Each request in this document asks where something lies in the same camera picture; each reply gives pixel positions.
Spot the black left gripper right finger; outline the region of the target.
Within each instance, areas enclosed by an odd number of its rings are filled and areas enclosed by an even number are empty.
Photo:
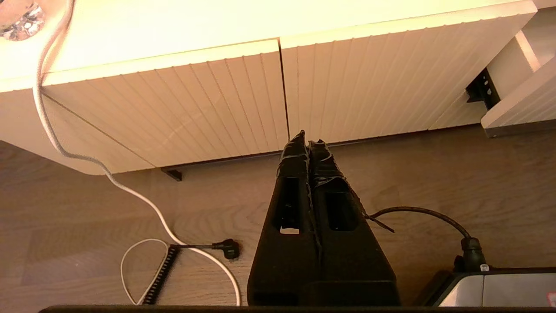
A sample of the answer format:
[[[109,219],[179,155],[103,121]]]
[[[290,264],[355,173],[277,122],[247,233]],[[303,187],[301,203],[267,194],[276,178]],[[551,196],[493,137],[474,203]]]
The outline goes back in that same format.
[[[366,220],[360,198],[322,141],[310,141],[312,205],[320,242],[314,306],[399,306],[397,278]]]

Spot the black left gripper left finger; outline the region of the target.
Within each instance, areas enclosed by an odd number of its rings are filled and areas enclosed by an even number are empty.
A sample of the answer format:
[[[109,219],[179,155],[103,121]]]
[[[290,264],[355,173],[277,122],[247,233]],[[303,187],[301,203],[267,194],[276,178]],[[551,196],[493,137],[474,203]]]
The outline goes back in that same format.
[[[248,278],[248,305],[296,306],[318,278],[318,235],[301,130],[285,145]]]

